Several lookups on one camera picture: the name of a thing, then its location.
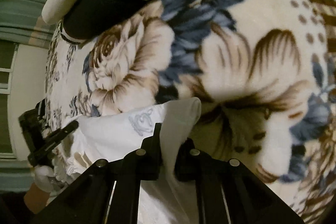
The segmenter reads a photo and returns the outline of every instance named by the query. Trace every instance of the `black mount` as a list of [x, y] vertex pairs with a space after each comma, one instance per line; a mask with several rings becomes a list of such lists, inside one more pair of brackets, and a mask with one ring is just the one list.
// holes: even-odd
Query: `black mount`
[[[136, 224], [140, 182], [159, 177], [160, 129], [155, 124], [153, 136], [122, 160], [97, 160], [31, 224]], [[240, 161], [215, 160], [190, 139], [179, 150], [175, 175], [196, 182], [200, 224], [304, 223]]]
[[28, 156], [29, 163], [54, 167], [51, 159], [54, 156], [52, 150], [70, 133], [78, 128], [78, 122], [72, 121], [66, 127], [57, 129], [47, 138], [42, 138], [42, 119], [38, 115], [38, 109], [26, 111], [19, 117], [22, 134], [31, 152]]

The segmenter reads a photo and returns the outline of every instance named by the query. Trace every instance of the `floral blanket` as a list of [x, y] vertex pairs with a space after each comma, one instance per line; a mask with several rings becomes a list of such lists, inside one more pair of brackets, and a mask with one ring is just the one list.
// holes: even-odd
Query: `floral blanket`
[[[49, 126], [198, 97], [195, 146], [241, 160], [313, 223], [336, 188], [333, 23], [314, 5], [157, 0], [80, 48], [59, 24], [47, 64]], [[59, 170], [70, 145], [55, 150]]]

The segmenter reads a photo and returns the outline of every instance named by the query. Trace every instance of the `brown polka dot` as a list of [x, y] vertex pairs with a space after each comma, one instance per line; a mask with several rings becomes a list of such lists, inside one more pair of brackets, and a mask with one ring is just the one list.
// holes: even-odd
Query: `brown polka dot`
[[249, 154], [256, 154], [261, 150], [261, 146], [253, 146], [249, 149]]
[[311, 56], [311, 61], [314, 62], [314, 63], [319, 63], [320, 62], [320, 59], [319, 57], [317, 56], [317, 54], [313, 54]]
[[305, 8], [309, 8], [309, 5], [308, 5], [308, 3], [307, 3], [307, 2], [305, 2], [305, 1], [303, 1], [303, 2], [302, 2], [302, 5], [303, 5]]
[[324, 36], [321, 33], [319, 33], [319, 40], [321, 43], [324, 43]]
[[253, 140], [259, 141], [266, 136], [266, 132], [257, 133], [253, 136]]
[[241, 153], [245, 150], [245, 148], [243, 146], [236, 146], [234, 148], [234, 150], [237, 152], [237, 153]]
[[295, 0], [291, 0], [291, 5], [294, 7], [294, 8], [298, 8], [299, 4], [295, 1]]
[[317, 25], [316, 17], [311, 16], [310, 19], [315, 25]]
[[310, 44], [313, 44], [313, 43], [314, 43], [314, 37], [311, 35], [311, 33], [307, 33], [307, 34], [306, 34], [306, 38], [307, 38], [307, 41], [308, 41]]
[[302, 111], [300, 111], [300, 112], [297, 112], [297, 113], [294, 113], [294, 114], [288, 115], [288, 118], [290, 118], [290, 119], [295, 119], [295, 118], [297, 118], [297, 117], [301, 116], [302, 114], [303, 114], [303, 112], [302, 112]]
[[306, 20], [306, 18], [305, 18], [303, 15], [299, 15], [299, 21], [300, 21], [303, 25], [305, 25], [305, 24], [307, 23], [307, 20]]

